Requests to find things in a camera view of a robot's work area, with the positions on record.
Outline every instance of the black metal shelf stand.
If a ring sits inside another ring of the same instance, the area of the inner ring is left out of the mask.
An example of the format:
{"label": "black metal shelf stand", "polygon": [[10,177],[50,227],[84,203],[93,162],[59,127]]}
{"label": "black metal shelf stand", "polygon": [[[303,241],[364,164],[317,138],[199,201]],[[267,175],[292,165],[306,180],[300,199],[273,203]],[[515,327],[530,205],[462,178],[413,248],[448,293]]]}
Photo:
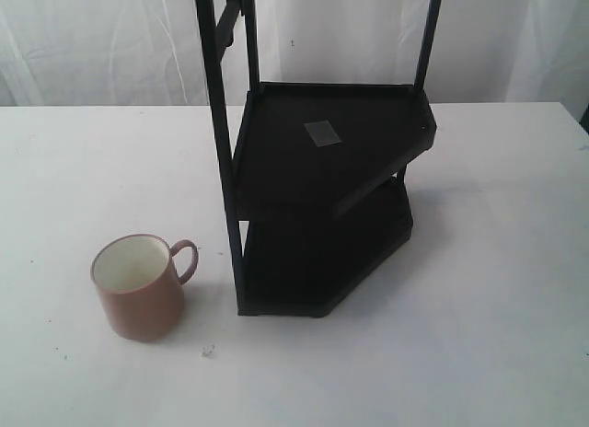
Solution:
{"label": "black metal shelf stand", "polygon": [[[255,0],[195,0],[239,315],[323,317],[409,240],[410,161],[436,125],[423,91],[442,0],[412,85],[261,82]],[[232,155],[221,60],[242,14],[249,92]],[[335,144],[310,128],[327,125]],[[249,221],[245,248],[239,221]]]}

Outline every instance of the white curtain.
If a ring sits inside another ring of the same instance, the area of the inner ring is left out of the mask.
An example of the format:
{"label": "white curtain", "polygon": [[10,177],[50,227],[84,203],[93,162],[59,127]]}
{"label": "white curtain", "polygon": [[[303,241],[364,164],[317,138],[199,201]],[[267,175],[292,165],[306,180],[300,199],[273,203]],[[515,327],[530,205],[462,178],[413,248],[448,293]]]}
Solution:
{"label": "white curtain", "polygon": [[[412,81],[429,0],[257,0],[266,80]],[[220,16],[225,0],[215,0]],[[245,30],[223,62],[248,87]],[[433,102],[589,102],[589,0],[443,0]],[[0,0],[0,105],[206,104],[193,0]]]}

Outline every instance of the pink mug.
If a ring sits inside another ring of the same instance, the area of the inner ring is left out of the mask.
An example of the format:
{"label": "pink mug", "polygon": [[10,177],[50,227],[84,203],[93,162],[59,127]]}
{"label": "pink mug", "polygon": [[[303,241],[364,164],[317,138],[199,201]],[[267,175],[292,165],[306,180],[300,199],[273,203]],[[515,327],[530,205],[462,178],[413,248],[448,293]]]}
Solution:
{"label": "pink mug", "polygon": [[[172,257],[192,249],[192,261],[178,275]],[[170,248],[160,237],[119,238],[92,262],[91,276],[110,325],[124,338],[151,341],[165,335],[184,309],[182,285],[196,271],[199,253],[189,240]]]}

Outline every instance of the shelf tier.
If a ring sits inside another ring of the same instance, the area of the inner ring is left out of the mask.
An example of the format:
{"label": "shelf tier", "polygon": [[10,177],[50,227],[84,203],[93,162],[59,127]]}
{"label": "shelf tier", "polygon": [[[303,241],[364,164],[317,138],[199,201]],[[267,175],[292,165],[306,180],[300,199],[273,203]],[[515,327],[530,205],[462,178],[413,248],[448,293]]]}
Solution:
{"label": "shelf tier", "polygon": [[[341,143],[318,147],[306,123]],[[411,85],[262,83],[237,140],[237,213],[250,221],[333,219],[433,145],[435,121]]]}
{"label": "shelf tier", "polygon": [[250,223],[239,315],[327,315],[412,227],[405,185],[395,178],[336,221]]}

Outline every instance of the black frame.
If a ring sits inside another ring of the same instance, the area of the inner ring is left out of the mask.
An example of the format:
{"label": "black frame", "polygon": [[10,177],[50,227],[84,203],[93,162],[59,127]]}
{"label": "black frame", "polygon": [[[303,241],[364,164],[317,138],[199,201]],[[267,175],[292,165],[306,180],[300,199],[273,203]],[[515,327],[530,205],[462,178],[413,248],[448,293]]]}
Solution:
{"label": "black frame", "polygon": [[[240,314],[245,308],[245,273],[244,255],[242,253],[242,240],[239,230],[239,216],[237,211],[235,168],[240,158],[244,135],[240,129],[237,147],[234,155],[231,155],[229,128],[226,117],[225,90],[221,61],[225,50],[233,43],[233,29],[239,13],[245,17],[246,37],[248,47],[249,89],[248,98],[260,91],[260,64],[258,56],[258,41],[256,27],[255,0],[226,0],[225,10],[217,24],[214,15],[213,0],[195,0],[197,18],[202,42],[202,56],[208,85],[209,103],[213,118],[214,140],[219,162],[219,172],[223,197],[225,202],[225,218],[231,249],[231,260],[237,292],[237,305]],[[416,92],[422,92],[425,76],[430,60],[433,45],[433,36],[440,11],[441,0],[431,0],[425,30],[422,40],[422,49],[417,66],[414,88]],[[403,185],[407,166],[403,166],[397,173],[397,180]]]}

